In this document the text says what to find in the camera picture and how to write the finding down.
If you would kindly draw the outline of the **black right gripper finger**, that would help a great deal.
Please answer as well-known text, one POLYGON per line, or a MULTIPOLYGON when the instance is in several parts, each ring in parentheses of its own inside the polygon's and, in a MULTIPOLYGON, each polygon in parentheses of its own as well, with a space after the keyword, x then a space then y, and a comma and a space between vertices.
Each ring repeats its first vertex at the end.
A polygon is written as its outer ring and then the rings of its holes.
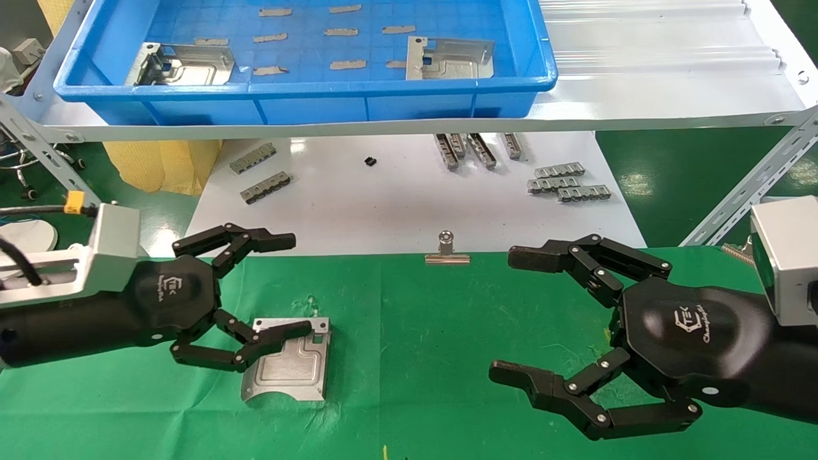
POLYGON ((564 417, 592 441, 681 432, 698 420, 703 413, 698 404, 665 390, 660 393, 663 401, 656 404, 611 410, 596 404, 593 393, 622 374, 630 361, 625 349, 615 348, 572 378, 565 378, 546 369, 495 360, 489 367, 489 379, 522 390, 535 410, 564 417))
POLYGON ((538 273, 567 273, 605 308, 619 308, 627 279, 658 277, 667 280, 672 265, 641 250, 590 234, 575 241, 548 240, 542 247, 514 247, 508 265, 538 273))

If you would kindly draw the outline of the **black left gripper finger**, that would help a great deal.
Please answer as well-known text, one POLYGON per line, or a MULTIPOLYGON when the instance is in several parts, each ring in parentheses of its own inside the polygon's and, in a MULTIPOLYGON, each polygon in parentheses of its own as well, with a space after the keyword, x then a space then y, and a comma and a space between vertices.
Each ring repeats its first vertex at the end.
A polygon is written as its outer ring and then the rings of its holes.
POLYGON ((272 234, 266 228, 243 228, 223 224, 173 242, 175 256, 201 256, 221 250, 213 257, 211 268, 216 279, 222 279, 251 252, 268 253, 291 250, 296 247, 294 233, 272 234))
POLYGON ((268 327, 254 331, 230 312, 216 309, 204 321, 204 326, 184 331, 171 346, 173 360, 182 365, 214 369, 223 372, 245 372, 253 363, 270 353, 283 350, 284 343, 290 339, 307 337, 313 333, 309 320, 268 327), (234 338, 240 344, 237 351, 197 346, 194 341, 202 337, 211 327, 234 338))

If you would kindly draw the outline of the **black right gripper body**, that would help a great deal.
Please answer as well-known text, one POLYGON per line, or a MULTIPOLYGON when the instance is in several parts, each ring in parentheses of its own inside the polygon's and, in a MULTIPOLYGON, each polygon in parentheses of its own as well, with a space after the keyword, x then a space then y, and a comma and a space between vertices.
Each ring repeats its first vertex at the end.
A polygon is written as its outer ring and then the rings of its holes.
POLYGON ((781 326, 764 295, 651 277, 623 291, 617 346, 645 392, 815 424, 815 326, 781 326))

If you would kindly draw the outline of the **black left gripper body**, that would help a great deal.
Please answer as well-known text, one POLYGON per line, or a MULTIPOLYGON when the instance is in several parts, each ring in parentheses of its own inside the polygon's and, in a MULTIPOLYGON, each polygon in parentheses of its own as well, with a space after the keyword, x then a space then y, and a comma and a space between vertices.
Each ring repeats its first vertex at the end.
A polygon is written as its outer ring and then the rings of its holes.
POLYGON ((197 338, 219 308, 217 279, 192 256, 143 261, 125 289, 2 309, 2 366, 18 369, 197 338))

